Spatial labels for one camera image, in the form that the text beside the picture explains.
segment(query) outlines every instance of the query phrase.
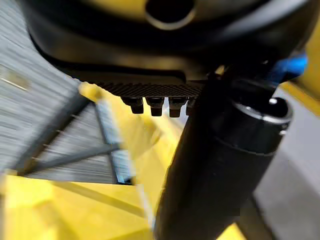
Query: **yellow metal frame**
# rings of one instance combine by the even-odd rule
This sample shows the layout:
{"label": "yellow metal frame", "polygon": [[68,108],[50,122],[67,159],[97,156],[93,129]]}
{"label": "yellow metal frame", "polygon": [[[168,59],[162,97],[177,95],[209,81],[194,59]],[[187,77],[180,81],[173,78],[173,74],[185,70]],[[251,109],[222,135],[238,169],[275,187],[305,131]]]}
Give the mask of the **yellow metal frame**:
{"label": "yellow metal frame", "polygon": [[[136,186],[58,182],[8,174],[4,181],[5,240],[152,240],[150,215],[182,129],[165,115],[131,113],[119,97],[83,83],[79,92],[105,101],[128,149]],[[233,224],[219,240],[244,240]]]}

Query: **black plastic housing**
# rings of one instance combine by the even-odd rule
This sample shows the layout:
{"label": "black plastic housing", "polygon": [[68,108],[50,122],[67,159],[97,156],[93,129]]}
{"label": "black plastic housing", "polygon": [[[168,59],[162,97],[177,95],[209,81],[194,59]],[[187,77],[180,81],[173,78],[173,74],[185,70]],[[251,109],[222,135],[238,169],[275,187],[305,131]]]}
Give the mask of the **black plastic housing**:
{"label": "black plastic housing", "polygon": [[85,1],[19,2],[43,57],[122,97],[196,97],[219,65],[286,58],[309,38],[319,5],[267,0],[245,12],[162,30]]}

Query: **black pole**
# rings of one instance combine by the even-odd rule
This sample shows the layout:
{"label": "black pole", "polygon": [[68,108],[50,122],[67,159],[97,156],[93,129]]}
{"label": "black pole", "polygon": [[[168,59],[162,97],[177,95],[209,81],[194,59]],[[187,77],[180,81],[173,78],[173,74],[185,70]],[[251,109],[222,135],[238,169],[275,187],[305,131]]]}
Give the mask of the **black pole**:
{"label": "black pole", "polygon": [[120,149],[119,144],[104,144],[102,146],[92,147],[90,149],[87,149],[78,153],[54,158],[49,161],[37,162],[30,171],[25,173],[25,175],[32,174],[32,173],[49,169],[49,168],[58,167],[61,165],[76,163],[81,161],[82,159],[109,154],[119,149]]}
{"label": "black pole", "polygon": [[239,216],[286,133],[283,99],[266,112],[233,102],[211,79],[189,117],[159,202],[157,240],[214,240]]}

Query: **gray floor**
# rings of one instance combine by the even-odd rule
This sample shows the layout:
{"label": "gray floor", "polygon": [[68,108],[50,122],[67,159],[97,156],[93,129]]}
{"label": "gray floor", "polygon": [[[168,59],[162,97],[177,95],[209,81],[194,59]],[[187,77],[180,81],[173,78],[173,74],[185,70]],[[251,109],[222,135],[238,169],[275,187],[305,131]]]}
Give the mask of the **gray floor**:
{"label": "gray floor", "polygon": [[[79,84],[47,63],[34,49],[24,20],[13,0],[0,0],[0,172],[14,163],[43,124],[61,107]],[[27,90],[5,82],[8,70]],[[88,107],[40,158],[46,161],[102,143],[93,107]],[[33,174],[34,178],[60,181],[110,183],[105,156]]]}

